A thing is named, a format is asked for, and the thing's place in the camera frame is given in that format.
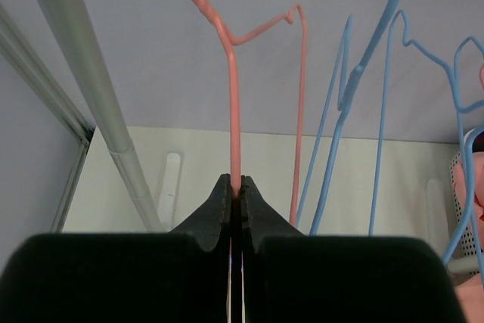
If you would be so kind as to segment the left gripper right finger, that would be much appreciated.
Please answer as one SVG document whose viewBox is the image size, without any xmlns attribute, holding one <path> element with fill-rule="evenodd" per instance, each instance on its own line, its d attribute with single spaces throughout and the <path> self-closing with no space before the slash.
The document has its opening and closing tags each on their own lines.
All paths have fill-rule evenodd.
<svg viewBox="0 0 484 323">
<path fill-rule="evenodd" d="M 248 175 L 242 176 L 240 211 L 244 255 L 257 253 L 264 238 L 304 236 L 264 200 Z"/>
</svg>

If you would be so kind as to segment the pink wire hanger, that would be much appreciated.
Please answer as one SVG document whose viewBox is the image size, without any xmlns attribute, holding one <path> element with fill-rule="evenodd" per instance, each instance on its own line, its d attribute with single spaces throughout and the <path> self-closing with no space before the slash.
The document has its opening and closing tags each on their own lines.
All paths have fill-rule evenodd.
<svg viewBox="0 0 484 323">
<path fill-rule="evenodd" d="M 479 69 L 479 81 L 481 83 L 482 89 L 484 89 L 484 64 Z"/>
<path fill-rule="evenodd" d="M 299 68 L 299 96 L 297 111 L 296 127 L 296 146 L 293 168 L 293 184 L 290 202 L 289 222 L 292 226 L 296 225 L 296 214 L 298 208 L 299 196 L 299 178 L 300 162 L 302 153 L 303 139 L 303 120 L 304 120 L 304 103 L 306 87 L 306 55 L 308 28 L 306 16 L 302 6 L 299 3 L 294 4 L 286 13 L 273 17 L 268 22 L 258 26 L 242 36 L 235 36 L 223 21 L 222 16 L 213 7 L 209 0 L 191 0 L 199 12 L 213 25 L 216 30 L 219 41 L 222 44 L 228 62 L 228 80 L 229 80 L 229 114 L 230 114 L 230 167 L 231 167 L 231 188 L 235 197 L 240 195 L 241 191 L 241 129 L 240 129 L 240 95 L 237 58 L 234 48 L 244 45 L 249 41 L 260 36 L 273 26 L 286 21 L 288 24 L 294 22 L 294 15 L 298 14 L 302 26 L 302 44 L 301 44 L 301 61 Z"/>
</svg>

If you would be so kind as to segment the blue wire hanger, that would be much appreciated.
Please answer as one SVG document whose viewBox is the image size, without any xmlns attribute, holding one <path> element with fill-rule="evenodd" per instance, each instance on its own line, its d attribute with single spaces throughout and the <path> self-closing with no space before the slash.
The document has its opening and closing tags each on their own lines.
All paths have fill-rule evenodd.
<svg viewBox="0 0 484 323">
<path fill-rule="evenodd" d="M 464 168 L 464 177 L 467 179 L 465 182 L 466 186 L 466 203 L 464 212 L 460 222 L 458 223 L 451 239 L 448 243 L 448 246 L 443 254 L 442 260 L 444 264 L 449 264 L 451 262 L 452 255 L 458 246 L 459 240 L 461 239 L 463 233 L 465 232 L 465 228 L 468 226 L 468 223 L 471 222 L 471 227 L 473 228 L 473 235 L 475 238 L 475 248 L 476 248 L 476 258 L 477 258 L 477 267 L 472 268 L 472 270 L 477 269 L 479 270 L 483 264 L 483 258 L 481 254 L 481 247 L 479 238 L 477 236 L 477 227 L 476 227 L 476 218 L 473 209 L 473 196 L 475 191 L 475 179 L 474 179 L 474 163 L 472 157 L 472 144 L 475 137 L 481 133 L 478 128 L 475 128 L 473 132 L 469 134 L 469 137 L 464 140 L 464 124 L 462 121 L 462 114 L 468 114 L 475 111 L 478 108 L 483 107 L 483 101 L 477 101 L 474 104 L 471 104 L 468 107 L 465 107 L 461 100 L 461 93 L 460 93 L 460 85 L 459 85 L 459 56 L 461 50 L 464 46 L 468 43 L 472 42 L 477 49 L 483 54 L 483 45 L 479 42 L 479 40 L 475 36 L 468 36 L 459 46 L 457 51 L 454 55 L 454 66 L 447 72 L 449 84 L 451 86 L 451 93 L 453 97 L 453 102 L 455 105 L 455 110 L 457 111 L 457 121 L 458 121 L 458 135 L 459 135 L 459 143 L 460 143 L 460 151 L 461 151 L 461 158 L 463 162 Z"/>
<path fill-rule="evenodd" d="M 448 84 L 450 86 L 453 105 L 455 108 L 456 117 L 458 121 L 458 131 L 460 132 L 461 137 L 464 137 L 464 127 L 463 127 L 462 116 L 472 113 L 475 110 L 478 110 L 480 108 L 483 108 L 483 100 L 476 101 L 470 104 L 469 106 L 464 106 L 461 100 L 461 91 L 460 91 L 459 58 L 460 58 L 461 51 L 468 43 L 472 43 L 479 50 L 481 55 L 483 55 L 483 44 L 478 40 L 478 38 L 475 36 L 468 36 L 458 46 L 457 50 L 455 51 L 453 66 L 451 66 L 443 59 L 434 55 L 432 52 L 426 49 L 420 42 L 418 42 L 415 39 L 411 39 L 408 36 L 409 25 L 408 25 L 407 15 L 402 9 L 398 10 L 390 22 L 387 41 L 386 41 L 386 56 L 385 56 L 384 74 L 383 74 L 383 94 L 382 94 L 382 103 L 381 103 L 381 110 L 380 110 L 379 132 L 378 132 L 378 139 L 377 139 L 377 156 L 376 156 L 376 165 L 375 165 L 375 174 L 374 174 L 374 187 L 373 187 L 370 219 L 369 219 L 369 226 L 368 226 L 369 236 L 374 235 L 376 209 L 377 209 L 377 196 L 378 196 L 379 181 L 380 181 L 380 165 L 381 165 L 383 137 L 385 132 L 385 122 L 386 122 L 388 83 L 389 83 L 390 66 L 391 66 L 391 60 L 392 60 L 393 33 L 394 33 L 394 28 L 396 26 L 396 22 L 399 18 L 402 19 L 403 25 L 404 25 L 404 29 L 402 33 L 402 46 L 404 48 L 407 48 L 409 46 L 415 47 L 424 57 L 428 58 L 433 63 L 437 64 L 445 71 L 445 75 L 447 76 Z"/>
<path fill-rule="evenodd" d="M 299 200 L 299 206 L 296 211 L 296 221 L 300 222 L 303 209 L 306 203 L 306 198 L 309 192 L 309 186 L 312 180 L 312 174 L 315 169 L 315 164 L 318 156 L 319 146 L 321 143 L 322 133 L 324 131 L 324 124 L 329 111 L 330 100 L 333 95 L 334 87 L 338 87 L 337 94 L 337 110 L 339 117 L 336 122 L 334 133 L 332 136 L 330 150 L 327 157 L 326 167 L 324 171 L 324 178 L 321 185 L 318 202 L 315 208 L 314 216 L 312 217 L 312 224 L 309 229 L 309 235 L 313 236 L 318 233 L 319 225 L 322 220 L 324 208 L 326 206 L 327 196 L 329 193 L 330 182 L 332 179 L 334 164 L 336 162 L 337 151 L 340 144 L 340 139 L 343 131 L 344 123 L 352 108 L 352 102 L 355 97 L 356 90 L 359 86 L 364 71 L 366 70 L 382 36 L 383 32 L 388 27 L 391 16 L 396 12 L 397 5 L 400 0 L 388 0 L 383 13 L 378 20 L 375 30 L 370 37 L 369 43 L 361 56 L 361 60 L 356 64 L 352 70 L 348 70 L 349 49 L 352 35 L 353 16 L 350 14 L 347 18 L 343 33 L 341 35 L 340 44 L 338 48 L 337 57 L 334 63 L 334 68 L 330 78 L 330 85 L 328 86 L 327 96 L 324 102 L 321 119 L 318 126 L 315 143 L 312 149 L 311 158 L 309 161 L 308 170 L 304 180 L 302 193 Z"/>
</svg>

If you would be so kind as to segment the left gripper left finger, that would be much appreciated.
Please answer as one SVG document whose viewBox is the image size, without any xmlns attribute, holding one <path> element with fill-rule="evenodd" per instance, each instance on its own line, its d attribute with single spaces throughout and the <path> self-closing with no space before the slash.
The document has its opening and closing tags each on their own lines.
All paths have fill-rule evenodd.
<svg viewBox="0 0 484 323">
<path fill-rule="evenodd" d="M 216 248 L 224 226 L 230 222 L 230 215 L 231 177 L 222 174 L 206 201 L 170 234 L 186 234 L 195 239 L 201 250 L 211 252 Z"/>
</svg>

